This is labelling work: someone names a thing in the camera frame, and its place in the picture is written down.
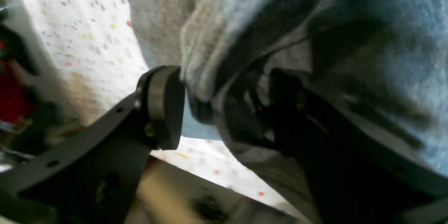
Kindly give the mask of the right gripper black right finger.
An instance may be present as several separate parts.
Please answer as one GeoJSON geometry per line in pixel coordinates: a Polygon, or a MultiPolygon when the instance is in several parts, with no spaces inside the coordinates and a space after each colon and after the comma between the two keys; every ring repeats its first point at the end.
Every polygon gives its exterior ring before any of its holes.
{"type": "Polygon", "coordinates": [[[365,134],[300,79],[270,73],[275,144],[307,177],[323,224],[446,224],[447,179],[365,134]]]}

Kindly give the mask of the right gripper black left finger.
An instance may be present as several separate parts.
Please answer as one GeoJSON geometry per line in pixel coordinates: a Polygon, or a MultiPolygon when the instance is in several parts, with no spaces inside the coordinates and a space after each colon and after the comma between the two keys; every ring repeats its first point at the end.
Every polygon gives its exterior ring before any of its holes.
{"type": "Polygon", "coordinates": [[[179,66],[143,74],[100,119],[1,174],[1,217],[21,224],[122,224],[153,150],[177,149],[185,88],[179,66]]]}

